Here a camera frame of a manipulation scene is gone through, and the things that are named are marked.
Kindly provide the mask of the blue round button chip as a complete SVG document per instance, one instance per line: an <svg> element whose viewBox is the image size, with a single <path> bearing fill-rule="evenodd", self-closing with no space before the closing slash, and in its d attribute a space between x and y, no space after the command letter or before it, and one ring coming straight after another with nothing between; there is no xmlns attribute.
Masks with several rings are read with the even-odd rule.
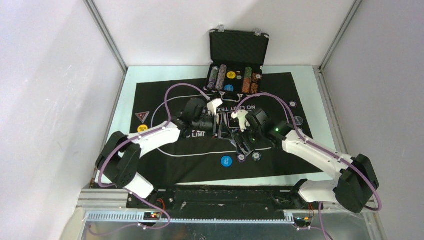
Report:
<svg viewBox="0 0 424 240"><path fill-rule="evenodd" d="M233 164L233 159L230 156L225 155L221 158L220 163L223 167L228 168Z"/></svg>

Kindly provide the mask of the purple chip row in case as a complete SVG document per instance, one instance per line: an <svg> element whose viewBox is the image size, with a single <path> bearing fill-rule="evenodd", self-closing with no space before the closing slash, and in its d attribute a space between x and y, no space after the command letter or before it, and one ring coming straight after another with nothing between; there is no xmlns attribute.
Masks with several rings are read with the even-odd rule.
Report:
<svg viewBox="0 0 424 240"><path fill-rule="evenodd" d="M217 79L218 79L218 74L219 74L219 68L217 66L214 66L211 69L211 72L210 72L210 75L209 75L208 83L207 83L207 86L206 86L207 89L215 89Z"/></svg>

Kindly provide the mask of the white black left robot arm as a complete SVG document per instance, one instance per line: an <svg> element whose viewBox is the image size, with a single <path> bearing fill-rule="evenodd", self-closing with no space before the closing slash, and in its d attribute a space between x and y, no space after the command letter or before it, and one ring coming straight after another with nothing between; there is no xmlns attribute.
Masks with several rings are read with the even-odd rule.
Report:
<svg viewBox="0 0 424 240"><path fill-rule="evenodd" d="M213 135L217 109L222 104L220 98L208 103L192 98L179 115L160 125L140 133L113 133L96 161L96 182L102 188L115 186L126 190L138 196L145 208L153 208L158 202L158 194L154 192L154 186L138 173L140 159L162 146L186 138L193 131Z"/></svg>

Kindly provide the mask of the yellow round button chip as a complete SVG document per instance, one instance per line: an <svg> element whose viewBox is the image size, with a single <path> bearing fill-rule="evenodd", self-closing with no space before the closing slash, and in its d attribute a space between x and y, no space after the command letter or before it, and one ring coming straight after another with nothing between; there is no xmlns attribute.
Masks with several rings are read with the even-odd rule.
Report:
<svg viewBox="0 0 424 240"><path fill-rule="evenodd" d="M141 124L141 125L139 125L137 127L137 132L138 133L141 133L141 132L144 132L144 131L146 131L148 129L149 129L149 127L146 124Z"/></svg>

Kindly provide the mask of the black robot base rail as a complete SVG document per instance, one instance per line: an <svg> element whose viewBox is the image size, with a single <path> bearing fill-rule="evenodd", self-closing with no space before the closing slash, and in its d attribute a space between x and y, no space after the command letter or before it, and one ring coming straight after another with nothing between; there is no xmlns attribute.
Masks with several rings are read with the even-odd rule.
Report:
<svg viewBox="0 0 424 240"><path fill-rule="evenodd" d="M317 213L288 186L175 185L156 188L147 199L172 220L283 220L285 211Z"/></svg>

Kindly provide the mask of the pink grey chip row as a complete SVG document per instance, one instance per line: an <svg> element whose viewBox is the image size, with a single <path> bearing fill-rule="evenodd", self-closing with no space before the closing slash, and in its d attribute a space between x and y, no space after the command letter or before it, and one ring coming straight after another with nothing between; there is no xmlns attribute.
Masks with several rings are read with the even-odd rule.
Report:
<svg viewBox="0 0 424 240"><path fill-rule="evenodd" d="M215 89L216 90L222 90L224 87L224 81L225 81L225 77L226 77L226 72L227 72L227 66L225 64L222 64L219 67L218 70L218 75L217 75L217 79L216 79L216 83L215 83Z"/></svg>

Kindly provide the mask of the purple chip bottom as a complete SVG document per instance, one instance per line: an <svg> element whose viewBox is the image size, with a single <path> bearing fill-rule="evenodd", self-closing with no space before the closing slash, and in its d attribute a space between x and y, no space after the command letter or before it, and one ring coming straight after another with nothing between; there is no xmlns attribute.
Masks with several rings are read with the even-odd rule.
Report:
<svg viewBox="0 0 424 240"><path fill-rule="evenodd" d="M246 156L245 155L243 155L243 154L238 154L237 155L237 161L239 162L239 163L244 163L245 161L246 161Z"/></svg>

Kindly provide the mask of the brown chip row in case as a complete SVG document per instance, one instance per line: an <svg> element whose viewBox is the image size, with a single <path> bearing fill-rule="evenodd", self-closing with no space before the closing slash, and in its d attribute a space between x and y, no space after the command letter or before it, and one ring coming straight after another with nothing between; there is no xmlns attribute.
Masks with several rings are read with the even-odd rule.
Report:
<svg viewBox="0 0 424 240"><path fill-rule="evenodd" d="M257 94L259 93L260 81L262 79L262 75L259 73L253 73L250 85L250 93Z"/></svg>

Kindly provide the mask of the black aluminium chip case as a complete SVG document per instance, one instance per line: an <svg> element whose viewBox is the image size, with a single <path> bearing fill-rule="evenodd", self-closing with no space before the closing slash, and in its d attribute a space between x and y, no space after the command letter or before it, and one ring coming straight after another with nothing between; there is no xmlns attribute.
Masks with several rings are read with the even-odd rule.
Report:
<svg viewBox="0 0 424 240"><path fill-rule="evenodd" d="M242 93L242 85L247 67L252 68L252 74L261 74L259 93L263 81L263 67L266 59L270 35L260 29L253 31L228 30L223 25L209 31L210 66L203 89L221 97L223 101L240 102L243 98L253 95ZM226 75L222 90L207 89L210 72L214 66L226 65ZM227 72L233 71L236 78L227 78ZM232 85L234 91L225 91L226 85Z"/></svg>

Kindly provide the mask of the green orange chip row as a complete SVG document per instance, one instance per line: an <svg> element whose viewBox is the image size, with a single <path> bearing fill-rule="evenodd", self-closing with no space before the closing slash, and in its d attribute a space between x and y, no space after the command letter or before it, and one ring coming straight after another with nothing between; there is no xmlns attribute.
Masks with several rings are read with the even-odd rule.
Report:
<svg viewBox="0 0 424 240"><path fill-rule="evenodd" d="M243 94L249 94L251 91L252 74L253 74L253 69L251 67L246 67L244 72L243 84L242 84Z"/></svg>

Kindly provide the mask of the red triangular all-in marker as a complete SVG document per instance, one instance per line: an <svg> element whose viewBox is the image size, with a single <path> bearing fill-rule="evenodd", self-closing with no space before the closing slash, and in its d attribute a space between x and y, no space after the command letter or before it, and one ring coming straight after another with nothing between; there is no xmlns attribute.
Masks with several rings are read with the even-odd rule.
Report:
<svg viewBox="0 0 424 240"><path fill-rule="evenodd" d="M150 111L144 111L144 112L138 112L135 114L135 116L138 118L138 120L144 124L146 119L148 118L150 114Z"/></svg>

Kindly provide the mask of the yellow button in case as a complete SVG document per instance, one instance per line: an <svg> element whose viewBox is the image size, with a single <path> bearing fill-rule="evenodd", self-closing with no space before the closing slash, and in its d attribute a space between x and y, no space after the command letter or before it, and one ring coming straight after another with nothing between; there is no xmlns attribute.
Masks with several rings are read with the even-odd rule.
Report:
<svg viewBox="0 0 424 240"><path fill-rule="evenodd" d="M228 79L235 79L237 77L237 74L234 71L228 71L226 77Z"/></svg>

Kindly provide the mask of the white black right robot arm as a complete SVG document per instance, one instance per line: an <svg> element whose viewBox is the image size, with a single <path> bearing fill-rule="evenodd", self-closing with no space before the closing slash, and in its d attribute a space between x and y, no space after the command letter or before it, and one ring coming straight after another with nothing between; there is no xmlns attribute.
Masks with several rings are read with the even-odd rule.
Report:
<svg viewBox="0 0 424 240"><path fill-rule="evenodd" d="M260 108L237 110L231 118L239 124L232 136L243 154L253 154L254 144L267 141L326 173L329 180L301 179L291 190L291 204L304 209L310 203L329 202L352 213L360 213L380 186L371 160L359 154L337 153L297 131L287 121L274 123Z"/></svg>

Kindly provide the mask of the blue yellow chip bottom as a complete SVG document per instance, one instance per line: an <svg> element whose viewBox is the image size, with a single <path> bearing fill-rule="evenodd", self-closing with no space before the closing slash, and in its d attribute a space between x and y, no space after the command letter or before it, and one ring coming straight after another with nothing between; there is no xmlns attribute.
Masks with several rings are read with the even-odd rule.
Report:
<svg viewBox="0 0 424 240"><path fill-rule="evenodd" d="M262 155L261 155L261 153L260 153L260 152L255 151L255 152L253 152L253 153L251 154L251 157L252 157L252 159L253 159L254 161L260 161L260 160L261 160L261 158L262 158Z"/></svg>

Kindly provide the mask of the black poker felt mat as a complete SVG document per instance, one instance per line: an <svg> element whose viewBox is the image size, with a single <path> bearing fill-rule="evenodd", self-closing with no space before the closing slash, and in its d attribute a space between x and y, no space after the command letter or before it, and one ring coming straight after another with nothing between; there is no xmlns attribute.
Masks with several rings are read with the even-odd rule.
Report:
<svg viewBox="0 0 424 240"><path fill-rule="evenodd" d="M168 110L172 115L177 115L191 98L201 98L198 90L203 83L203 79L137 83L129 131L136 132L142 124L135 116L136 113L150 111L145 121L148 127L166 121ZM291 73L265 74L261 89L267 96L247 100L242 105L243 110L262 109L273 122L278 123L288 120L290 114L284 112L277 98L288 105L290 101L294 101L297 107L289 107L294 117L300 116L304 120L303 125L299 126L300 131L312 136L314 128L310 126ZM245 162L240 163L236 148L230 141L206 137L202 131L193 131L189 137L143 156L137 171L155 187L178 184L293 186L301 179L321 181L328 178L324 172L292 154L268 144L258 144L256 148L261 154L261 160L254 161L252 157L248 157ZM230 167L221 165L223 156L232 158Z"/></svg>

